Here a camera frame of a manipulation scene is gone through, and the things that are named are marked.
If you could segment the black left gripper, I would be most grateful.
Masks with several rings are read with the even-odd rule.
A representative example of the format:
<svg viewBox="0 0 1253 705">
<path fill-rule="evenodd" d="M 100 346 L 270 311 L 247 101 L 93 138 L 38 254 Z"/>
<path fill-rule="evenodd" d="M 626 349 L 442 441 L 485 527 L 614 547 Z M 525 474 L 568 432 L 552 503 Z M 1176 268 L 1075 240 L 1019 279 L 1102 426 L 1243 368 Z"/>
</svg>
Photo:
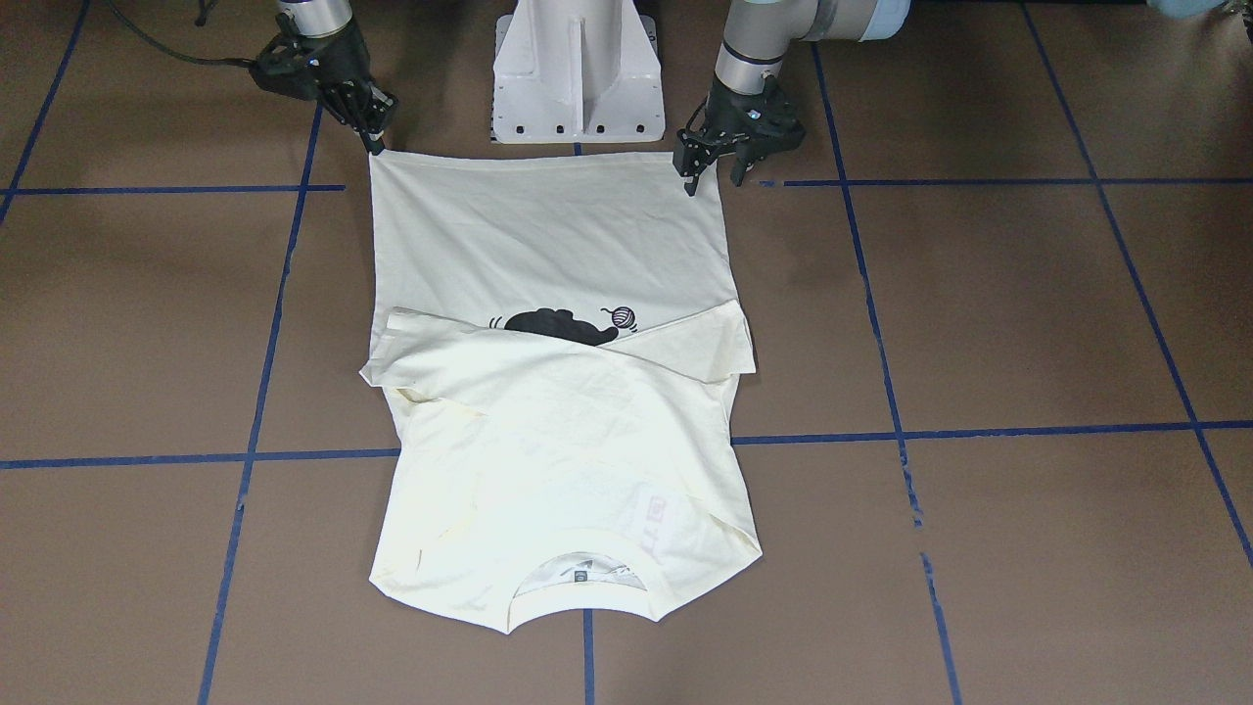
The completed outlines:
<svg viewBox="0 0 1253 705">
<path fill-rule="evenodd" d="M 757 162 L 801 147 L 807 131 L 778 76 L 766 76 L 764 89 L 739 94 L 720 80 L 677 131 L 673 165 L 683 179 L 685 197 L 695 197 L 700 173 L 717 158 L 733 155 L 733 187 L 743 187 Z"/>
</svg>

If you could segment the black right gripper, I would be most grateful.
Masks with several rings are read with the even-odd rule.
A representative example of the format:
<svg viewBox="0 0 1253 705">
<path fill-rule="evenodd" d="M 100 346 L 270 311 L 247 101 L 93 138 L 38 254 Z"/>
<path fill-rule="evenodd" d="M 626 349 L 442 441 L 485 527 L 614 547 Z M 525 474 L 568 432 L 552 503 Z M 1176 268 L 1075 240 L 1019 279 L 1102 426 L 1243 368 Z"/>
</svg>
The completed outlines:
<svg viewBox="0 0 1253 705">
<path fill-rule="evenodd" d="M 299 100 L 342 99 L 342 123 L 371 155 L 385 149 L 382 134 L 393 124 L 397 99 L 370 74 L 370 54 L 358 25 L 327 38 L 279 33 L 248 69 L 262 90 Z"/>
</svg>

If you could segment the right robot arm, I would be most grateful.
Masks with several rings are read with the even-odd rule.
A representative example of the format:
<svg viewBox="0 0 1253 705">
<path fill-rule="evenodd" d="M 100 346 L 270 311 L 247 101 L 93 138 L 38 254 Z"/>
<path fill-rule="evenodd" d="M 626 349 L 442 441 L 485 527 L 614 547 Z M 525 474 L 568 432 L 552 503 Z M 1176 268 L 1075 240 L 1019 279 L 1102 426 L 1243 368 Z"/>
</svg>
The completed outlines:
<svg viewBox="0 0 1253 705">
<path fill-rule="evenodd" d="M 256 55 L 251 78 L 262 90 L 313 100 L 350 126 L 371 155 L 397 99 L 373 79 L 370 53 L 348 1 L 278 1 L 278 34 Z"/>
</svg>

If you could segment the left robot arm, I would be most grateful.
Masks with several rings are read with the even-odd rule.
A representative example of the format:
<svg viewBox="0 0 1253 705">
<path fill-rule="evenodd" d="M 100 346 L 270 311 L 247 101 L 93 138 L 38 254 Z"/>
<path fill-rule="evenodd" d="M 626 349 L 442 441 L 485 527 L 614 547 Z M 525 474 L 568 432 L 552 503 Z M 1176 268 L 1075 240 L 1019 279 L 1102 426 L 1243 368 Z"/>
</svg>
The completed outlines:
<svg viewBox="0 0 1253 705">
<path fill-rule="evenodd" d="M 827 39 L 878 41 L 897 34 L 908 1 L 734 1 L 715 59 L 715 75 L 700 106 L 677 130 L 673 165 L 685 195 L 700 177 L 732 157 L 730 179 L 766 158 L 801 147 L 807 131 L 779 75 L 792 43 Z"/>
</svg>

